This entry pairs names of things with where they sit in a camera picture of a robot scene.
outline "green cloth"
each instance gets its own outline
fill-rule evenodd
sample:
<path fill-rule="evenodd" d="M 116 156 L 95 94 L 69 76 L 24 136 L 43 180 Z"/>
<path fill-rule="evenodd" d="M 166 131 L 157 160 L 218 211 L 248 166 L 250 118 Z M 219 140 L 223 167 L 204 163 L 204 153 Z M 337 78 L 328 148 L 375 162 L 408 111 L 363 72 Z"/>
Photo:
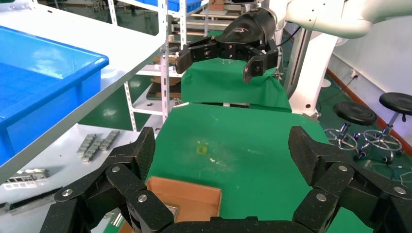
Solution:
<path fill-rule="evenodd" d="M 193 103 L 174 108 L 156 139 L 148 177 L 222 189 L 224 218 L 291 220 L 311 190 L 288 149 L 294 125 L 327 142 L 320 125 L 302 115 Z M 372 230 L 342 209 L 328 233 L 346 232 Z"/>
<path fill-rule="evenodd" d="M 250 103 L 251 108 L 292 112 L 285 90 L 273 76 L 276 68 L 244 83 L 245 65 L 245 61 L 220 58 L 194 63 L 182 77 L 182 101 Z"/>

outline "brown cardboard box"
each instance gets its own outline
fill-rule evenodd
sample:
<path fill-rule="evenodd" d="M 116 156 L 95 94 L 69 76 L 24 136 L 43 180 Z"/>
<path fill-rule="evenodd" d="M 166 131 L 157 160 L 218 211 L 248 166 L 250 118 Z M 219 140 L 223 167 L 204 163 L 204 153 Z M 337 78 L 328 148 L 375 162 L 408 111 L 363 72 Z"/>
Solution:
<path fill-rule="evenodd" d="M 209 5 L 209 10 L 211 10 L 211 11 L 223 11 L 224 10 L 224 4 Z"/>
<path fill-rule="evenodd" d="M 210 217 L 219 216 L 222 191 L 218 188 L 156 176 L 152 176 L 146 186 L 165 205 L 178 208 L 175 222 L 209 221 Z M 127 222 L 119 231 L 132 232 Z"/>

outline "chrome stool base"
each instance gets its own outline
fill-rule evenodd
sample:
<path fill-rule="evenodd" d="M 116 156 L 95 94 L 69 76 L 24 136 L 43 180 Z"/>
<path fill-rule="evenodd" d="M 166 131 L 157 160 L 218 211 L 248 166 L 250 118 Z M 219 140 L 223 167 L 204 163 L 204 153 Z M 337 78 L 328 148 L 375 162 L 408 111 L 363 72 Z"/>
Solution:
<path fill-rule="evenodd" d="M 342 134 L 340 130 L 337 129 L 326 129 L 324 130 L 328 141 L 338 146 L 341 150 L 356 150 L 358 151 L 358 142 L 349 134 Z"/>
<path fill-rule="evenodd" d="M 391 121 L 386 125 L 385 129 L 379 130 L 366 130 L 363 132 L 363 137 L 366 140 L 366 144 L 359 149 L 358 159 L 368 155 L 368 150 L 373 146 L 384 151 L 389 152 L 389 156 L 384 157 L 384 162 L 391 164 L 394 161 L 396 154 L 402 154 L 402 143 L 390 135 L 389 133 L 394 126 L 394 122 L 399 113 L 395 113 Z"/>

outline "metal block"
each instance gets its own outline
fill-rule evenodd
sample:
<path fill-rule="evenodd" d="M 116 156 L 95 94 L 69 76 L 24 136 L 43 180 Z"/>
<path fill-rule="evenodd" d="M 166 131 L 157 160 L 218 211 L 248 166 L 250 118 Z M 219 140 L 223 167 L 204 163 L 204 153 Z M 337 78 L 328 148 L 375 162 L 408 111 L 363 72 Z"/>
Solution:
<path fill-rule="evenodd" d="M 86 135 L 85 139 L 83 140 L 83 142 L 79 146 L 79 149 L 77 150 L 77 154 L 84 155 L 85 151 L 87 151 L 87 149 L 92 145 L 95 139 L 96 139 L 95 133 Z"/>
<path fill-rule="evenodd" d="M 119 136 L 120 131 L 118 130 L 112 130 L 109 135 L 106 137 L 106 139 L 102 142 L 102 144 L 100 145 L 100 149 L 101 150 L 109 150 L 110 146 L 112 145 L 112 143 L 116 140 L 116 138 Z"/>
<path fill-rule="evenodd" d="M 96 139 L 94 140 L 93 144 L 87 149 L 86 152 L 84 152 L 83 156 L 80 158 L 83 162 L 89 163 L 94 155 L 97 153 L 99 150 L 100 144 L 103 142 L 101 139 Z"/>
<path fill-rule="evenodd" d="M 24 171 L 17 171 L 17 173 L 6 180 L 5 183 L 29 182 L 46 179 L 48 176 L 49 173 L 46 169 L 26 169 Z"/>

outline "cable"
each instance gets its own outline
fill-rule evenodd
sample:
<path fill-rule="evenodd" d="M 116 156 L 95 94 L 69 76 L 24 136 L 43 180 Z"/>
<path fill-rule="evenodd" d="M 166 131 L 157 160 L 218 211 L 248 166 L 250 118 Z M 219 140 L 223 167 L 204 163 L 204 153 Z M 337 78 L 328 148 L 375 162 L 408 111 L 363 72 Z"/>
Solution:
<path fill-rule="evenodd" d="M 337 96 L 339 93 L 341 93 L 341 92 L 344 91 L 346 88 L 348 88 L 349 84 L 350 84 L 355 78 L 356 78 L 356 77 L 353 77 L 353 78 L 351 79 L 351 81 L 348 82 L 348 84 L 346 85 L 345 88 L 340 89 L 336 94 L 332 95 L 331 97 L 327 98 L 326 100 L 323 100 L 323 101 L 320 102 L 320 103 L 324 103 L 324 102 L 326 102 L 326 101 L 334 98 L 335 96 Z"/>
<path fill-rule="evenodd" d="M 289 36 L 285 41 L 283 41 L 282 43 L 276 45 L 276 47 L 282 46 L 282 45 L 284 45 L 286 42 L 288 42 L 290 39 L 292 39 L 293 36 L 297 33 L 297 31 L 298 31 L 299 29 L 301 29 L 300 26 L 296 29 L 296 31 L 295 31 L 294 33 L 292 33 L 292 35 L 290 35 L 290 36 Z"/>
<path fill-rule="evenodd" d="M 284 62 L 285 62 L 285 59 L 283 59 L 283 55 L 284 55 L 284 53 L 283 53 L 283 48 L 282 47 L 279 47 L 280 49 L 280 52 L 282 53 L 282 56 L 280 56 L 280 63 L 282 64 L 282 69 L 283 69 L 283 72 L 288 72 L 288 69 L 287 68 L 285 68 L 285 65 L 283 64 Z"/>
<path fill-rule="evenodd" d="M 412 173 L 412 171 L 407 172 L 407 173 L 403 173 L 402 175 L 399 176 L 399 178 L 400 178 L 400 184 L 401 184 L 402 186 L 404 186 L 403 183 L 410 183 L 410 182 L 412 182 L 412 181 L 403 181 L 403 179 L 402 179 L 402 176 L 405 176 L 405 175 L 408 175 L 408 174 L 411 174 L 411 173 Z"/>
<path fill-rule="evenodd" d="M 322 110 L 321 103 L 319 102 L 319 100 L 317 101 L 317 103 L 319 104 L 319 112 L 321 112 L 321 110 Z"/>
<path fill-rule="evenodd" d="M 376 165 L 381 165 L 381 166 L 386 166 L 386 167 L 389 167 L 389 168 L 404 168 L 404 167 L 401 167 L 401 166 L 393 166 L 393 165 L 387 165 L 387 164 L 371 164 L 370 165 L 370 167 L 371 167 L 371 169 L 374 171 L 374 172 L 376 172 L 377 174 L 380 174 L 381 175 L 381 173 L 380 172 L 378 172 L 378 171 L 376 171 L 372 166 L 376 166 Z M 406 172 L 406 173 L 403 173 L 402 175 L 400 175 L 399 176 L 399 180 L 398 179 L 392 179 L 393 181 L 399 181 L 400 183 L 401 183 L 401 185 L 403 185 L 403 186 L 405 186 L 404 185 L 404 183 L 412 183 L 412 180 L 410 180 L 410 181 L 404 181 L 403 179 L 402 179 L 402 176 L 405 176 L 405 175 L 408 175 L 408 174 L 411 174 L 412 173 L 412 171 L 409 171 L 409 172 Z"/>

